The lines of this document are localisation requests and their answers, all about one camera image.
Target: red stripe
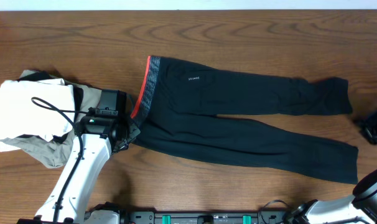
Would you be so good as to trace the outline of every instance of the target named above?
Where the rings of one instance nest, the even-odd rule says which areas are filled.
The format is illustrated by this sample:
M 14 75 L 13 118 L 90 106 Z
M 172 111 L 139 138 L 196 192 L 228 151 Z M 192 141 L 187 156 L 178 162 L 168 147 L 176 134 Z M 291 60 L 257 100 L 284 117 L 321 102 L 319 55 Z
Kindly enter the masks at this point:
M 141 103 L 141 100 L 142 100 L 143 94 L 144 94 L 144 88 L 146 87 L 147 74 L 149 73 L 150 59 L 151 59 L 151 56 L 149 56 L 147 58 L 146 74 L 144 75 L 143 84 L 141 85 L 139 98 L 137 99 L 136 105 L 134 106 L 134 110 L 133 110 L 133 112 L 131 114 L 131 118 L 132 119 L 137 115 L 137 112 L 139 112 L 140 103 Z

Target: folded garment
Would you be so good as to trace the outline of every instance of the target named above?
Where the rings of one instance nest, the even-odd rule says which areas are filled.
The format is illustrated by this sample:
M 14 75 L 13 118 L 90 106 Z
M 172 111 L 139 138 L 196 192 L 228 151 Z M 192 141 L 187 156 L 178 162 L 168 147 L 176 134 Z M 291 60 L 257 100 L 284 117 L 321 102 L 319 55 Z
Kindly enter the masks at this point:
M 52 140 L 63 136 L 72 126 L 56 111 L 43 109 L 31 102 L 32 97 L 51 102 L 61 110 L 74 110 L 73 87 L 29 81 L 5 81 L 0 87 L 0 139 L 23 134 Z M 73 113 L 67 113 L 74 119 Z
M 21 75 L 20 80 L 25 79 L 41 82 L 41 78 L 48 77 L 50 76 L 44 72 L 31 74 L 31 72 L 26 70 Z M 75 108 L 76 110 L 88 111 L 89 108 L 96 107 L 99 103 L 101 90 L 90 88 L 85 85 L 70 83 L 68 81 L 65 81 L 65 84 L 73 85 L 74 89 L 78 88 L 83 92 L 80 102 L 77 102 L 77 99 L 75 100 L 75 106 L 80 106 L 79 108 Z M 84 114 L 77 114 L 75 122 L 81 120 L 82 117 L 84 117 Z M 18 137 L 14 139 L 6 138 L 0 140 L 0 142 L 11 147 L 21 148 L 24 152 L 43 163 L 47 168 L 57 168 L 64 166 L 67 163 L 74 138 L 74 132 L 70 131 L 62 142 L 56 141 L 56 139 L 47 142 L 37 136 L 28 136 L 27 138 Z

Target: navy blue garment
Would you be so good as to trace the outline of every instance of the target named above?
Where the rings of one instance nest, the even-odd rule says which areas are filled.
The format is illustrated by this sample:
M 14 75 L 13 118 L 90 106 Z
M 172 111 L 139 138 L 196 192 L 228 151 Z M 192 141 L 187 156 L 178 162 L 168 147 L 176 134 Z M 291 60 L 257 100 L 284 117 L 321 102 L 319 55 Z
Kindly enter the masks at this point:
M 354 146 L 259 121 L 216 116 L 347 114 L 352 111 L 347 91 L 348 81 L 341 78 L 309 83 L 149 57 L 131 115 L 141 129 L 135 144 L 186 159 L 272 167 L 355 184 L 358 149 Z

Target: wood grain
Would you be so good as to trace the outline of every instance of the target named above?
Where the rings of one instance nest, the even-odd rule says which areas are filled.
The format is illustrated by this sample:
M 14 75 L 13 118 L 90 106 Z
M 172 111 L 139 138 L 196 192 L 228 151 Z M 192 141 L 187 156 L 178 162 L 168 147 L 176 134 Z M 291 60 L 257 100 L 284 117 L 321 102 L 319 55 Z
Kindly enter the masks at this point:
M 351 122 L 377 108 L 377 11 L 0 12 L 0 84 L 24 69 L 56 70 L 69 80 L 137 96 L 147 55 L 310 81 L 346 78 L 350 116 L 245 118 L 357 146 L 359 178 L 377 168 L 377 148 Z M 61 171 L 22 151 L 0 153 L 0 223 L 32 218 Z M 352 189 L 132 146 L 107 162 L 89 206 L 113 201 L 159 211 L 256 210 L 273 199 L 298 205 Z

